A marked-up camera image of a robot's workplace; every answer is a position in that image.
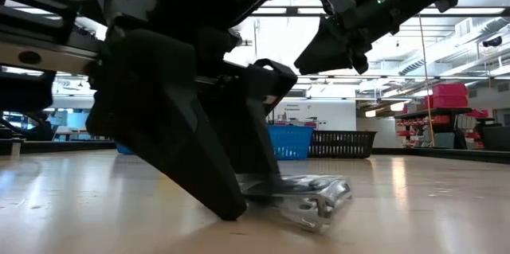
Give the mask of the dark grey bin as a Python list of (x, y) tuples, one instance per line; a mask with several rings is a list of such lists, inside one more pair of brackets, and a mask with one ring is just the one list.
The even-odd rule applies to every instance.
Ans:
[(510, 127), (484, 127), (482, 142), (486, 150), (510, 152)]

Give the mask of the person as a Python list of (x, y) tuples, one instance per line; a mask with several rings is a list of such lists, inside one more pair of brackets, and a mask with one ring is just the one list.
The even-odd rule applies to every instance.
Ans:
[(53, 139), (53, 128), (45, 112), (27, 112), (25, 115), (31, 119), (33, 124), (33, 127), (24, 134), (26, 139), (29, 141), (51, 141)]

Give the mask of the black plastic basket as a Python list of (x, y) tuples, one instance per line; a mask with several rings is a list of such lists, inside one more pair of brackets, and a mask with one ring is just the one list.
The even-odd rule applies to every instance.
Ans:
[(309, 158), (368, 158), (376, 131), (313, 131)]

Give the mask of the black overhead light bar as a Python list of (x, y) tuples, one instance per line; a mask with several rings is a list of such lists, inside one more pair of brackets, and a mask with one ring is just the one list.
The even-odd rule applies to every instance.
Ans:
[[(263, 6), (253, 12), (256, 17), (318, 17), (325, 14), (318, 6)], [(444, 12), (430, 6), (419, 14), (424, 18), (510, 17), (510, 6), (456, 6)]]

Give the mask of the red plastic storage bin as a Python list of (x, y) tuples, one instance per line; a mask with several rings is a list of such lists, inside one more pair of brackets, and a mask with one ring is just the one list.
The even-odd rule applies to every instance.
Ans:
[(464, 84), (436, 84), (432, 88), (433, 96), (467, 96), (467, 88)]
[(465, 96), (425, 96), (424, 103), (429, 108), (465, 108), (469, 105)]

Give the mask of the silver nail clipper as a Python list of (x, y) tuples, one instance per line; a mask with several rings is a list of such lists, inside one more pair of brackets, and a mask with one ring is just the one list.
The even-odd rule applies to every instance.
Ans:
[(241, 193), (257, 210), (316, 233), (337, 221), (350, 204), (349, 181), (324, 174), (238, 174)]

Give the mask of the black aluminium table frame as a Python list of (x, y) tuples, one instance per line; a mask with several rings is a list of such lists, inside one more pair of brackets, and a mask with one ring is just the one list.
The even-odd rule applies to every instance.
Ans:
[[(115, 147), (115, 143), (109, 141), (27, 142), (22, 143), (21, 153), (107, 150), (114, 149)], [(510, 165), (510, 151), (374, 147), (371, 153), (373, 155), (421, 156)]]

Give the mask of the black storage shelf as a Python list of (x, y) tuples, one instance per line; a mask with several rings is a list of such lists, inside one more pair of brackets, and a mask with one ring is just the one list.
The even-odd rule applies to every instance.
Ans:
[(395, 117), (396, 134), (405, 148), (467, 150), (462, 120), (471, 108), (432, 108)]

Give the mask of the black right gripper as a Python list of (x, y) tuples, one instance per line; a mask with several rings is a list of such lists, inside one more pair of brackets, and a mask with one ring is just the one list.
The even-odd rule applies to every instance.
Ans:
[(399, 27), (399, 0), (356, 0), (353, 17), (321, 17), (316, 35), (294, 66), (301, 75), (353, 68), (368, 70), (372, 43)]

